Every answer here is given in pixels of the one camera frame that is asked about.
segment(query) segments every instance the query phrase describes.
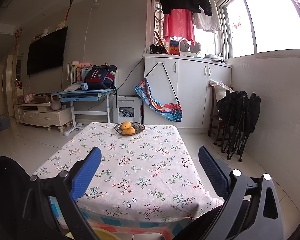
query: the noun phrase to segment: television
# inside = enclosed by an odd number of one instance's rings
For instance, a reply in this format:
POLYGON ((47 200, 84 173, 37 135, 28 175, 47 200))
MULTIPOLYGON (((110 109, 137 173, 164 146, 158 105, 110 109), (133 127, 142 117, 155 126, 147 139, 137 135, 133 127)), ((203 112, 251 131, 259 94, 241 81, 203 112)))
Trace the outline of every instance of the television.
POLYGON ((63 66, 68 27, 54 31, 30 44, 27 75, 63 66))

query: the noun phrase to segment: pink garment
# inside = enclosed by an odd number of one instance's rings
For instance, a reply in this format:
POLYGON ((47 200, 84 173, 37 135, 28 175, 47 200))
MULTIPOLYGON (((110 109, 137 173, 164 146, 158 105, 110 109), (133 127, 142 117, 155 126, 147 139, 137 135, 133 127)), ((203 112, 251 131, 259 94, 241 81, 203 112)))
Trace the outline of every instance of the pink garment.
POLYGON ((182 37, 194 45, 194 27, 192 12, 187 9, 174 9, 163 18, 163 39, 168 42, 170 37, 182 37))

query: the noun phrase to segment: blue desk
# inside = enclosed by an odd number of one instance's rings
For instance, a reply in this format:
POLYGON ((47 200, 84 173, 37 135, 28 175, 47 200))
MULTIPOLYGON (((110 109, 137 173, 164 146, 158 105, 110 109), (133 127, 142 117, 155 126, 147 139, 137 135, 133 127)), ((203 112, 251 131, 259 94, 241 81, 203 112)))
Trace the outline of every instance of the blue desk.
POLYGON ((82 123, 75 122, 75 114, 89 114, 89 115, 107 115, 108 123, 110 123, 110 104, 109 95, 114 93, 114 89, 104 90, 80 90, 69 92, 56 92, 52 96, 58 95, 61 102, 70 102, 71 115, 72 115, 72 128, 64 132, 65 136, 68 136, 74 129, 83 129, 82 123), (101 97, 106 96, 107 99, 107 111, 75 111, 73 102, 92 102, 99 101, 101 97))

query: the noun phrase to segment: kettlebell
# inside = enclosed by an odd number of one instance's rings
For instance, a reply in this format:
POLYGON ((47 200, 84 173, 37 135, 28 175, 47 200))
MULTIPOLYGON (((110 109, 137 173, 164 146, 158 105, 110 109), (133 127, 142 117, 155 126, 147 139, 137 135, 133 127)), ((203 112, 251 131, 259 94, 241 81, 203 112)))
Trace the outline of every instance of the kettlebell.
POLYGON ((54 111, 61 109, 61 102, 60 102, 60 99, 58 99, 58 96, 51 95, 51 108, 54 111))

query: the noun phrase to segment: wooden chair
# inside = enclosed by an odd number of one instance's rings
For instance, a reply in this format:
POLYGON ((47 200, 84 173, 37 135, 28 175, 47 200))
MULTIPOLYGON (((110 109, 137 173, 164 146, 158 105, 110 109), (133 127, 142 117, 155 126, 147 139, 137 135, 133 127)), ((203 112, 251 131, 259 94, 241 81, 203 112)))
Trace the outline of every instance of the wooden chair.
POLYGON ((211 136, 211 133, 213 133, 216 136, 216 139, 214 141, 214 145, 217 145, 218 141, 222 141, 223 137, 219 137, 220 130, 223 129, 222 135, 224 133, 224 128, 226 127, 226 123, 221 120, 221 118, 214 114, 214 99, 216 97, 214 93, 214 86, 209 85, 211 87, 211 93, 212 93, 212 100, 211 100, 211 114, 210 114, 210 124, 209 124, 209 130, 208 130, 208 136, 211 136), (218 126, 212 126, 213 120, 216 120, 218 122, 218 126))

